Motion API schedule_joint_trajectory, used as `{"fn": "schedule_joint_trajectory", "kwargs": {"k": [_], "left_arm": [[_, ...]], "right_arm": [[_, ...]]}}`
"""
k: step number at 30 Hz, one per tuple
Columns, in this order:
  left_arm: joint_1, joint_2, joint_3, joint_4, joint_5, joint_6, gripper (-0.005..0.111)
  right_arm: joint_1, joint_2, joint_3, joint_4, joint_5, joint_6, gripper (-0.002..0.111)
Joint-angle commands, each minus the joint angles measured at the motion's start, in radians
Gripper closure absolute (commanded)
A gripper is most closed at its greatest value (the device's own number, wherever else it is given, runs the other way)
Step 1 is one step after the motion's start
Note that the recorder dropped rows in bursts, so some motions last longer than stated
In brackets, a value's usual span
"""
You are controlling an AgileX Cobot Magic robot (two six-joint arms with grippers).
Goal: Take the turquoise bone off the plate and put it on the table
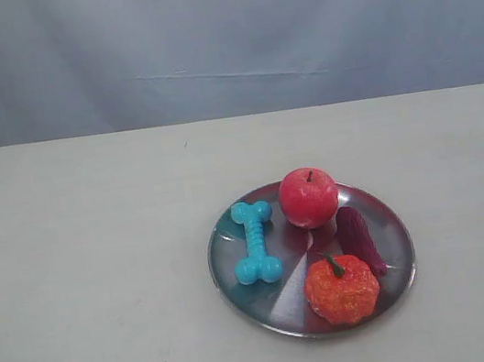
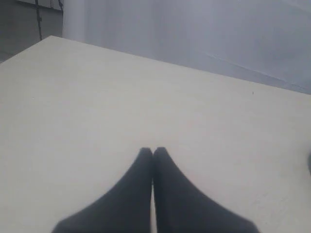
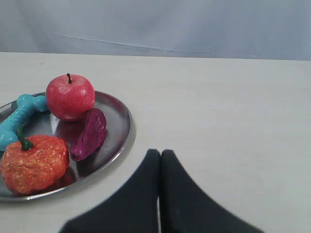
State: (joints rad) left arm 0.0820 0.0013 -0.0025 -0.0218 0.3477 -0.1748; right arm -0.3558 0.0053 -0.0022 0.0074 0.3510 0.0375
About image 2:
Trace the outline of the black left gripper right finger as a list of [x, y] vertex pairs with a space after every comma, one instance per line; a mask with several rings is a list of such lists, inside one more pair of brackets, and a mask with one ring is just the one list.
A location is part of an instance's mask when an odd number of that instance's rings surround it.
[[154, 200], [159, 233], [257, 233], [257, 226], [201, 192], [164, 147], [154, 151]]

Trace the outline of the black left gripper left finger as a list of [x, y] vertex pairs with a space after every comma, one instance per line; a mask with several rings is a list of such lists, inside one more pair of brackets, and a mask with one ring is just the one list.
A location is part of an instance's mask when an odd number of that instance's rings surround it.
[[124, 176], [85, 209], [61, 220], [55, 233], [149, 233], [153, 154], [141, 148]]

